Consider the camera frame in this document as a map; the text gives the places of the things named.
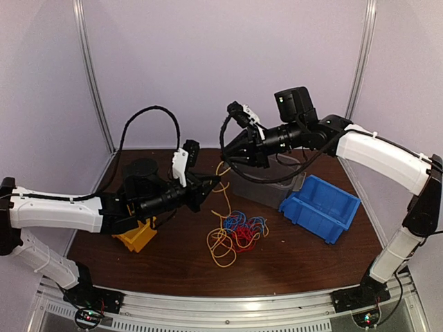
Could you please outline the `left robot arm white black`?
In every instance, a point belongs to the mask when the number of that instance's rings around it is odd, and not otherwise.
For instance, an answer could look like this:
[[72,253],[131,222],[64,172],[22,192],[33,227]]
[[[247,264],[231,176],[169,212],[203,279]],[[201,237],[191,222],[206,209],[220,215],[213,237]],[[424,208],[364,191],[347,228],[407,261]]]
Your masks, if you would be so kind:
[[198,212],[221,178],[189,171],[190,163],[175,160],[172,180],[159,176],[155,160],[142,158],[123,168],[123,183],[115,193],[80,196],[50,196],[18,187],[15,179],[1,182],[1,255],[17,255],[36,273],[72,290],[85,307],[100,299],[93,287],[89,269],[61,257],[38,240],[29,227],[65,228],[90,233],[119,235],[136,229],[140,223],[155,227],[152,219],[182,206]]

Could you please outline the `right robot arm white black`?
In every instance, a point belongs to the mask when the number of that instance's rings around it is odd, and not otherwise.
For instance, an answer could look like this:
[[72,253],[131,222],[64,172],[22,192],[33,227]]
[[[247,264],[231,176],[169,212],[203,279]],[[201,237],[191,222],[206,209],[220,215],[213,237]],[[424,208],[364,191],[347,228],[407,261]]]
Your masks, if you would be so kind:
[[246,105],[234,101],[219,135],[221,158],[242,178],[239,165],[269,167],[268,157],[303,147],[315,157],[327,154],[350,160],[399,183],[412,195],[407,214],[388,245],[350,290],[364,306],[385,289],[387,281],[427,238],[437,232],[442,196],[442,159],[428,157],[364,130],[338,115],[319,119],[309,91],[300,86],[274,95],[282,125],[265,128]]

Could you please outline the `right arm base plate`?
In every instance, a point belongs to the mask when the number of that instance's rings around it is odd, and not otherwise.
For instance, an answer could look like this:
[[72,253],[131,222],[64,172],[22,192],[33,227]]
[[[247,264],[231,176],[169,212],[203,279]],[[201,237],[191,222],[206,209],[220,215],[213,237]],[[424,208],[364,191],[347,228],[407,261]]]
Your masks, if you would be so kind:
[[376,306],[379,302],[388,301],[391,296],[386,287],[375,290],[368,286],[358,285],[336,290],[332,292],[331,298],[335,312],[342,313]]

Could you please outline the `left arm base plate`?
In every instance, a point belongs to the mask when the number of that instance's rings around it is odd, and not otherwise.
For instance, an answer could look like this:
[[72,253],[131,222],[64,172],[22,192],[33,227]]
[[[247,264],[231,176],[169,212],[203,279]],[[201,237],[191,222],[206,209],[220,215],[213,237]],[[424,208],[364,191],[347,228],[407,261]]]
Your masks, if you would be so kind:
[[59,287],[63,300],[75,308],[92,308],[100,313],[119,314],[124,294],[116,290],[99,288],[86,284],[65,289]]

